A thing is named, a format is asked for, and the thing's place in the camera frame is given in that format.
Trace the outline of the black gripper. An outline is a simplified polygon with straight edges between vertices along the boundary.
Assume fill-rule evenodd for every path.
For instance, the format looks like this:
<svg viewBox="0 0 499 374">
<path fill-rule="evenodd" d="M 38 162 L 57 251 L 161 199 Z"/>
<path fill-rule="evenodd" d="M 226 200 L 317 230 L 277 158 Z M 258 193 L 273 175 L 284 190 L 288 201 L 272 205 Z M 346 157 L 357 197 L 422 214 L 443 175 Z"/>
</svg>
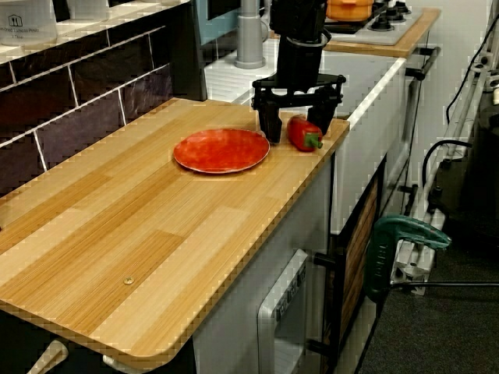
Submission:
<svg viewBox="0 0 499 374">
<path fill-rule="evenodd" d="M 280 143 L 280 108 L 311 107 L 307 121 L 325 135 L 336 107 L 342 102 L 344 76 L 319 72 L 324 47 L 331 38 L 316 42 L 282 37 L 278 45 L 276 73 L 253 82 L 253 109 L 258 111 L 260 130 L 270 143 Z"/>
</svg>

